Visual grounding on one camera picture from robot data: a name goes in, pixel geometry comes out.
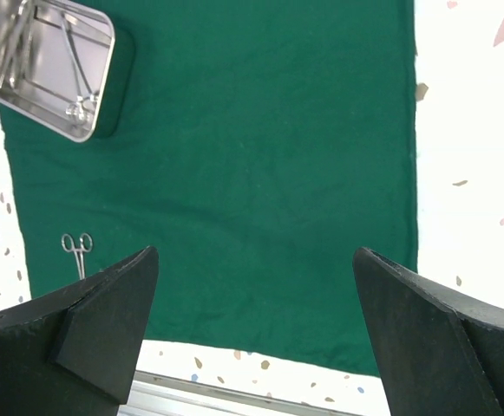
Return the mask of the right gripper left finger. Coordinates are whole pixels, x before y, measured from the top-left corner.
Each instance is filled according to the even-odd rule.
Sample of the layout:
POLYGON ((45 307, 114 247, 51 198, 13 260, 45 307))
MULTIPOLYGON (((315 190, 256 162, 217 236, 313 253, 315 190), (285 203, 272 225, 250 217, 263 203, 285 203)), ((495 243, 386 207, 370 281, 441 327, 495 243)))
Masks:
POLYGON ((0 310, 0 415, 117 414, 128 401, 158 270, 149 246, 0 310))

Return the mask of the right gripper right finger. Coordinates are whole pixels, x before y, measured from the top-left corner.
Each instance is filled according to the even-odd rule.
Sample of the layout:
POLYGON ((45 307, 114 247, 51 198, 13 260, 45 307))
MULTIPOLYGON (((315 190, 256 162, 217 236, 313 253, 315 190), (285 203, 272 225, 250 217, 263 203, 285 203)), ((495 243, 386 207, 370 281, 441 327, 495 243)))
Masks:
POLYGON ((393 415, 504 415, 504 309, 368 248, 353 257, 393 415))

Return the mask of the small steel hemostat clamp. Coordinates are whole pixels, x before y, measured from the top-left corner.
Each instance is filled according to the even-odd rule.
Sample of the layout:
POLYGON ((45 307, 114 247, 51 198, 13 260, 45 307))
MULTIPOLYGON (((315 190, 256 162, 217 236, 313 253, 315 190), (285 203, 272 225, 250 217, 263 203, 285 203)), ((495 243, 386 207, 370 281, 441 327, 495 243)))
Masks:
POLYGON ((80 280, 86 278, 85 255, 93 249, 93 238, 83 232, 78 240, 75 240, 71 234, 62 235, 62 248, 65 252, 72 253, 75 257, 75 263, 80 280))

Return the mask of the long steel curved forceps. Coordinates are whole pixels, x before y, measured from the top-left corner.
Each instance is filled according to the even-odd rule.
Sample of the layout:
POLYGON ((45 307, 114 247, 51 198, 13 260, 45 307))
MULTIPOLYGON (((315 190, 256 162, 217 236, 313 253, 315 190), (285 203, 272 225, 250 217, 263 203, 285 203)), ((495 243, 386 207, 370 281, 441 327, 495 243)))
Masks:
POLYGON ((82 61, 77 53, 74 38, 80 37, 86 41, 90 41, 87 35, 82 35, 73 31, 74 27, 82 26, 84 29, 88 24, 80 21, 77 17, 70 15, 65 11, 60 11, 62 37, 65 42, 71 68, 74 74, 76 98, 75 101, 69 103, 65 110, 65 114, 78 126, 81 126, 90 121, 90 118, 95 115, 100 92, 92 89, 85 70, 82 66, 82 61))

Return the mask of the dark green surgical cloth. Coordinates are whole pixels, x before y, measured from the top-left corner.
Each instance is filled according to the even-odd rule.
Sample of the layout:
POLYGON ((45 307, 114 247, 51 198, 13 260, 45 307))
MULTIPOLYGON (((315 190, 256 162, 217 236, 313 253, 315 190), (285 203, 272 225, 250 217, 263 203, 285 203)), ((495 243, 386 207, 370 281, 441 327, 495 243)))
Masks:
POLYGON ((416 265, 414 4, 95 1, 134 38, 115 133, 1 107, 33 296, 146 246, 147 338, 374 375, 351 263, 416 265))

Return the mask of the stainless steel instrument tray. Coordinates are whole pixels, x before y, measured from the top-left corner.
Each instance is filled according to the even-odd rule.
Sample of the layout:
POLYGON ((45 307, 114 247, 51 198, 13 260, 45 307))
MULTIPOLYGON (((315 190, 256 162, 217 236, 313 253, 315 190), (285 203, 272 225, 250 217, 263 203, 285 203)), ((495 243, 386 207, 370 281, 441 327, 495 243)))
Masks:
MULTIPOLYGON (((0 69, 10 17, 21 1, 0 1, 0 69)), ((76 143, 108 137, 120 116, 126 75, 130 66, 130 39, 105 13, 74 1, 34 1, 23 34, 16 86, 0 88, 0 104, 76 143), (60 11, 88 24, 73 31, 77 53, 92 89, 100 92, 95 115, 76 125, 66 114, 76 90, 69 52, 62 37, 60 11)))

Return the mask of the steel tweezers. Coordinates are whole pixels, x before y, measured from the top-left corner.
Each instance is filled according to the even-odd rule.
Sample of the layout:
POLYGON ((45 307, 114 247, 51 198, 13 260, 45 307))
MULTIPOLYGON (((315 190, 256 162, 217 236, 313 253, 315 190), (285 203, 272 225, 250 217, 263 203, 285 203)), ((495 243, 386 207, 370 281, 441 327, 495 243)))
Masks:
POLYGON ((19 72, 18 59, 23 34, 35 6, 34 1, 22 0, 15 13, 10 17, 8 31, 5 38, 3 62, 0 69, 0 88, 7 82, 11 88, 16 86, 19 72))

